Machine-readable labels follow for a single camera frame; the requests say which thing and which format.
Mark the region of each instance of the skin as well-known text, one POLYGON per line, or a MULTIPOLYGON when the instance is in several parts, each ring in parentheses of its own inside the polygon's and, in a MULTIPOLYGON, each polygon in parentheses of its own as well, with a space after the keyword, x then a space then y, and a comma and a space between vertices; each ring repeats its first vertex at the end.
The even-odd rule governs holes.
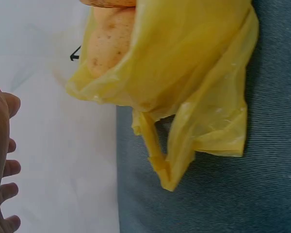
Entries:
POLYGON ((98 27, 88 46, 87 65, 94 78, 98 78, 118 64, 129 50, 135 20, 135 8, 103 12, 98 27))
POLYGON ((96 7, 115 8, 136 6, 136 0, 80 0, 80 2, 96 7))
MULTIPOLYGON (((20 108, 20 100, 16 96, 0 91, 0 183, 3 177, 13 176, 20 172, 20 164, 15 160, 6 160, 8 153, 14 152, 16 143, 9 137, 10 118, 15 116, 20 108)), ((0 186, 1 204, 18 194, 15 183, 0 186)), ((0 233, 13 233, 20 226, 17 216, 3 218, 0 209, 0 233)))

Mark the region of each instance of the black arrow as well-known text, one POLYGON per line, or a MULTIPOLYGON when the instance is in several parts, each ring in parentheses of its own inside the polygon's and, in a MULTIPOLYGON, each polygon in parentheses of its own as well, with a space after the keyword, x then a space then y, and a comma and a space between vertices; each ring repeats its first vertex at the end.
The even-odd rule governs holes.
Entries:
POLYGON ((78 56, 78 55, 75 55, 79 50, 80 50, 80 48, 81 48, 81 46, 80 47, 78 47, 78 49, 77 50, 75 50, 74 52, 73 52, 73 54, 71 54, 70 55, 70 60, 71 61, 74 61, 74 59, 76 59, 76 60, 78 60, 79 59, 79 57, 80 56, 78 56))

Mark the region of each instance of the denim fabric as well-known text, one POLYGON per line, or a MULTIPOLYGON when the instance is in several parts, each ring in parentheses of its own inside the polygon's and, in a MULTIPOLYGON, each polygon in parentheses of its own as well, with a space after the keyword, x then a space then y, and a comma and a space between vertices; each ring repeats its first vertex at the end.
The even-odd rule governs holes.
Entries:
MULTIPOLYGON (((291 233, 291 0, 256 0, 243 158, 196 154, 175 192, 161 188, 131 109, 117 108, 121 233, 291 233)), ((158 123, 166 150, 172 118, 158 123)))

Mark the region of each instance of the white surface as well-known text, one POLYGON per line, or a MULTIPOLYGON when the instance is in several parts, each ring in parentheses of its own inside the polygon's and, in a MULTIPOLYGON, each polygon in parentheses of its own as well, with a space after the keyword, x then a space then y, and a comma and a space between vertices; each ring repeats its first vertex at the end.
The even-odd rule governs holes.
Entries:
POLYGON ((63 85, 78 62, 88 8, 78 0, 0 0, 0 88, 22 100, 12 119, 22 165, 3 205, 22 233, 117 233, 115 107, 75 100, 63 85))

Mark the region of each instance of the toes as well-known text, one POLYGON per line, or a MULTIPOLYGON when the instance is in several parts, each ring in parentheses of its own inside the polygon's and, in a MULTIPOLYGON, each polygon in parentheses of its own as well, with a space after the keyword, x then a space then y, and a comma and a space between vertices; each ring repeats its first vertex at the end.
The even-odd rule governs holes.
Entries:
POLYGON ((5 162, 3 177, 13 176, 20 173, 21 166, 16 160, 7 160, 5 162))
POLYGON ((10 93, 3 93, 6 103, 9 107, 10 118, 14 117, 20 108, 20 99, 10 93))
POLYGON ((15 150, 16 150, 16 142, 13 139, 10 139, 8 153, 12 153, 15 150))
POLYGON ((16 232, 20 227, 20 218, 18 216, 8 217, 6 220, 6 226, 9 228, 9 232, 16 232))
POLYGON ((18 194, 18 186, 15 183, 7 183, 0 186, 0 204, 15 197, 18 194))

